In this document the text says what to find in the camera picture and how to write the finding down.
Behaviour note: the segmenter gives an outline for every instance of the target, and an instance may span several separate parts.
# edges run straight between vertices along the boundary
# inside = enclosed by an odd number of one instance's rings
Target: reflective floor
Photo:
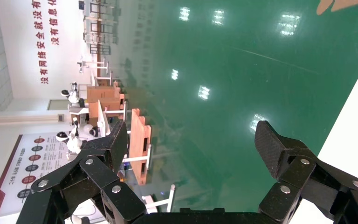
[[[274,183],[257,122],[317,154],[358,78],[358,0],[342,2],[120,0],[105,57],[154,136],[132,187],[163,199],[175,183],[174,211],[256,211]]]

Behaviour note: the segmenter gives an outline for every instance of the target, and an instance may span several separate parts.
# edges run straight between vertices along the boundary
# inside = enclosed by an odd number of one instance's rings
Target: white wall
[[[14,98],[60,98],[62,89],[69,83],[89,83],[89,74],[79,74],[81,55],[90,61],[89,50],[83,41],[83,12],[78,9],[77,0],[56,1],[60,45],[51,44],[48,9],[53,6],[46,0],[35,0],[41,8],[33,9],[32,1],[0,0],[0,28],[6,50],[7,64],[12,82]],[[42,12],[43,30],[34,28],[33,11]],[[39,58],[35,36],[44,33],[47,54],[46,75],[49,84],[41,84]]]
[[[6,112],[9,111],[46,111],[49,99],[13,99]]]

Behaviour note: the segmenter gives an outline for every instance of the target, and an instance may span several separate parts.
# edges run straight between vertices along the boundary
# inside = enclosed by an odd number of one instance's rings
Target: wooden partition
[[[140,116],[139,109],[132,109],[131,137],[129,158],[147,156],[151,138],[151,127],[145,126],[145,117]],[[130,162],[139,185],[146,184],[146,160]]]

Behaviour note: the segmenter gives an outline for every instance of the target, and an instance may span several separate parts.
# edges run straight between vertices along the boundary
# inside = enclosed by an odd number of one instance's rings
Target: window
[[[51,99],[48,103],[47,110],[67,110],[69,101],[67,99]]]

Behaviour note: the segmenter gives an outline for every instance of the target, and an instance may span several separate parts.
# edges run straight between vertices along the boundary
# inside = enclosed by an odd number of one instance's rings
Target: white robot
[[[93,128],[92,125],[85,125],[79,128],[79,122],[77,118],[73,118],[73,125],[75,125],[75,127],[72,129],[69,135],[67,135],[65,132],[59,132],[55,138],[60,142],[64,142],[67,145],[69,151],[79,154],[87,141],[97,138],[97,131]]]
[[[69,100],[71,106],[85,107],[84,99],[79,97],[79,90],[77,88],[77,83],[72,82],[71,85],[72,85],[72,90],[70,92],[68,90],[62,90],[61,95]]]

